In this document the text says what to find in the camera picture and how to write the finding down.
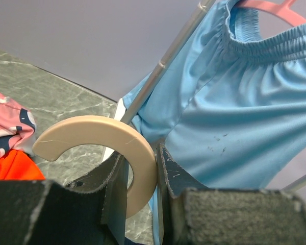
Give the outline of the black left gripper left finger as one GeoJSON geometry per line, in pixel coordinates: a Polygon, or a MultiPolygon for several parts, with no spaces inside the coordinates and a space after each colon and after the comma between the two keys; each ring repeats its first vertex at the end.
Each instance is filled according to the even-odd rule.
{"type": "Polygon", "coordinates": [[[93,193],[103,190],[100,223],[117,225],[125,223],[127,208],[128,163],[124,156],[113,153],[107,160],[85,175],[66,184],[67,188],[93,193]]]}

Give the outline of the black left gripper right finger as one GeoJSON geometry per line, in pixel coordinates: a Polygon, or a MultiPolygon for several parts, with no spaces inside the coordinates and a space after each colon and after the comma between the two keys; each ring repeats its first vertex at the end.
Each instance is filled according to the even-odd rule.
{"type": "Polygon", "coordinates": [[[157,146],[157,164],[158,187],[162,198],[176,198],[185,189],[208,189],[175,162],[163,143],[157,146]]]}

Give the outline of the beige hanger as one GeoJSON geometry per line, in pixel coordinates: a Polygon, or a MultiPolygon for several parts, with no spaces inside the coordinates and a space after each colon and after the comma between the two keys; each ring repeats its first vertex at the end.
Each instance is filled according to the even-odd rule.
{"type": "Polygon", "coordinates": [[[65,151],[86,144],[102,145],[125,157],[134,175],[127,192],[126,217],[138,213],[155,191],[157,163],[149,143],[129,125],[103,116],[71,117],[46,129],[32,151],[47,161],[56,161],[65,151]]]}

